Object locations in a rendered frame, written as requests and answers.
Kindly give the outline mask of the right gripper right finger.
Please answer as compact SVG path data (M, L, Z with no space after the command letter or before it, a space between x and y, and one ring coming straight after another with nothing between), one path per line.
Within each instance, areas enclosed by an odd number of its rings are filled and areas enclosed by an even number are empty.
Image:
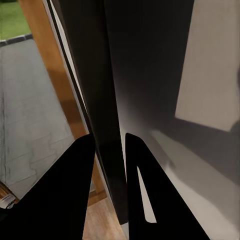
M129 240L210 240L142 138L125 135ZM140 170L157 223L147 222Z

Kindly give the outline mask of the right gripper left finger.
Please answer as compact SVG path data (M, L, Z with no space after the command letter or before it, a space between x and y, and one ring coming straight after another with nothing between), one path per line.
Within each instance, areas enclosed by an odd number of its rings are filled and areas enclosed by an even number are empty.
M77 139L0 222L0 240L82 240L96 154Z

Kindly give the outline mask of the poster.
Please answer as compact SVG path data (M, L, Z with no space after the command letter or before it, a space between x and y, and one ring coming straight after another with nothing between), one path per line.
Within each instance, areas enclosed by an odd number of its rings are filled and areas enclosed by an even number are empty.
M66 65L95 138L96 155L116 217L129 223L119 115L104 0L46 0Z

